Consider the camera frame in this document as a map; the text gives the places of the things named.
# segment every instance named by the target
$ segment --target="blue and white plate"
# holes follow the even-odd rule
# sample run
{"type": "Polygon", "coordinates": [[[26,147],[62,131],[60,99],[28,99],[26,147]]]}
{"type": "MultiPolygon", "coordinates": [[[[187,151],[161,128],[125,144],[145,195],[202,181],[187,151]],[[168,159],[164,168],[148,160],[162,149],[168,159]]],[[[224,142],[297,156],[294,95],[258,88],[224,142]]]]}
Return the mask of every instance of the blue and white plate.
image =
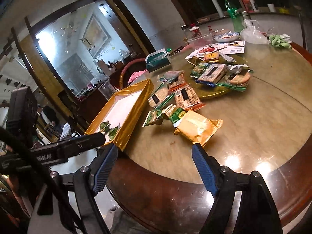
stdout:
{"type": "Polygon", "coordinates": [[[214,39],[218,42],[224,43],[224,42],[232,42],[237,40],[239,37],[238,32],[230,32],[230,33],[223,33],[221,35],[215,36],[214,39]]]}

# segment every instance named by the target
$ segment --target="cup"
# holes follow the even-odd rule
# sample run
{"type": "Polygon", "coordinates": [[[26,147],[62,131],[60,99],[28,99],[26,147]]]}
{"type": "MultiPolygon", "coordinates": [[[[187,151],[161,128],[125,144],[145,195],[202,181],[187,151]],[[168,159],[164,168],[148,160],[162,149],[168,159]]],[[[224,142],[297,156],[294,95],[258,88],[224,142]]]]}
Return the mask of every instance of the cup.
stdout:
{"type": "Polygon", "coordinates": [[[271,12],[276,12],[274,4],[268,4],[268,7],[269,7],[271,12]]]}

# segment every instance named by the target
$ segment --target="painting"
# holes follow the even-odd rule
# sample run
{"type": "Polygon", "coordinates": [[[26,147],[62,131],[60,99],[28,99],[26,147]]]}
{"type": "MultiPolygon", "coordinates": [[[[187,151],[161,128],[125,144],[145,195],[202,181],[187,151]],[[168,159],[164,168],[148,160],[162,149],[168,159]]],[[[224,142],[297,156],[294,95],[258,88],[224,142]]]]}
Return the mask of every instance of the painting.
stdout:
{"type": "Polygon", "coordinates": [[[98,18],[92,14],[81,41],[86,46],[93,59],[98,56],[110,39],[111,37],[104,26],[100,23],[98,18]]]}

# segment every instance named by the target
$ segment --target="snack package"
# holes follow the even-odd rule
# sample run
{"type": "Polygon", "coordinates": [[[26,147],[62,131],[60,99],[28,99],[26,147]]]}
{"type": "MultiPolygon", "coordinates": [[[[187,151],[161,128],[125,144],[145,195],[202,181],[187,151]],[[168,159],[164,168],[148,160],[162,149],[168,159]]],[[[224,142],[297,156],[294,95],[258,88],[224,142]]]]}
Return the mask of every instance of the snack package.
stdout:
{"type": "Polygon", "coordinates": [[[165,109],[167,106],[174,102],[175,93],[170,93],[156,108],[155,110],[165,109]]]}
{"type": "Polygon", "coordinates": [[[183,116],[186,114],[182,108],[176,105],[169,105],[163,113],[169,118],[175,128],[180,124],[183,116]]]}
{"type": "Polygon", "coordinates": [[[115,138],[119,129],[120,129],[120,124],[118,126],[114,127],[113,129],[111,129],[110,131],[108,131],[108,137],[109,137],[110,141],[112,141],[115,138]]]}
{"type": "Polygon", "coordinates": [[[169,85],[169,90],[175,91],[176,89],[179,89],[183,85],[186,85],[186,82],[184,79],[184,75],[182,73],[169,85]]]}
{"type": "Polygon", "coordinates": [[[147,114],[142,127],[146,127],[149,125],[161,125],[163,123],[163,113],[164,110],[150,111],[147,114]]]}
{"type": "Polygon", "coordinates": [[[189,85],[185,85],[180,89],[175,91],[175,101],[178,107],[183,110],[193,110],[196,111],[203,106],[205,106],[197,96],[194,89],[189,85]]]}
{"type": "Polygon", "coordinates": [[[168,71],[161,78],[159,78],[157,82],[173,83],[174,80],[183,72],[183,70],[168,71]]]}
{"type": "Polygon", "coordinates": [[[229,63],[236,62],[236,60],[235,60],[233,57],[231,57],[231,56],[229,56],[229,55],[227,55],[227,54],[223,54],[222,52],[219,52],[219,55],[220,55],[226,62],[229,62],[229,63]]]}
{"type": "Polygon", "coordinates": [[[174,131],[174,134],[180,133],[193,144],[200,143],[200,145],[205,146],[218,128],[222,126],[222,123],[223,120],[221,119],[211,120],[199,113],[188,111],[174,131]]]}
{"type": "Polygon", "coordinates": [[[227,71],[233,74],[239,74],[243,69],[249,69],[246,64],[227,65],[227,71]]]}
{"type": "Polygon", "coordinates": [[[218,62],[219,61],[219,52],[205,54],[204,55],[205,62],[218,62]]]}
{"type": "Polygon", "coordinates": [[[109,121],[105,121],[105,122],[102,122],[100,125],[99,125],[99,131],[101,133],[106,133],[110,130],[110,122],[109,121]]]}
{"type": "Polygon", "coordinates": [[[206,71],[206,68],[210,65],[211,63],[201,63],[197,66],[195,66],[190,74],[190,77],[194,78],[200,78],[200,76],[206,71]]]}
{"type": "Polygon", "coordinates": [[[200,62],[202,62],[202,58],[193,56],[191,59],[187,59],[186,61],[194,66],[197,66],[200,62]]]}
{"type": "Polygon", "coordinates": [[[160,105],[169,95],[167,85],[162,83],[149,97],[148,102],[151,107],[160,105]]]}
{"type": "Polygon", "coordinates": [[[228,72],[218,83],[218,86],[225,86],[227,88],[245,91],[252,76],[252,70],[243,69],[239,74],[228,72]]]}
{"type": "Polygon", "coordinates": [[[203,83],[215,87],[216,83],[226,74],[226,72],[227,66],[225,64],[213,64],[196,80],[196,83],[203,83]]]}

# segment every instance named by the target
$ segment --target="tissue box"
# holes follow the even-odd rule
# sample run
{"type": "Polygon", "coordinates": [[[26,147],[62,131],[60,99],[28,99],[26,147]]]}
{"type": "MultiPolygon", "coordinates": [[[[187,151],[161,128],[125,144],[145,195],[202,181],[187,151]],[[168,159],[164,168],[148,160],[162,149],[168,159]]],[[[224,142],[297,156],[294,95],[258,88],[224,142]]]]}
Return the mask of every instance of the tissue box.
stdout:
{"type": "Polygon", "coordinates": [[[160,49],[152,54],[149,54],[146,59],[146,69],[148,72],[155,71],[171,63],[171,58],[166,50],[160,49]]]}

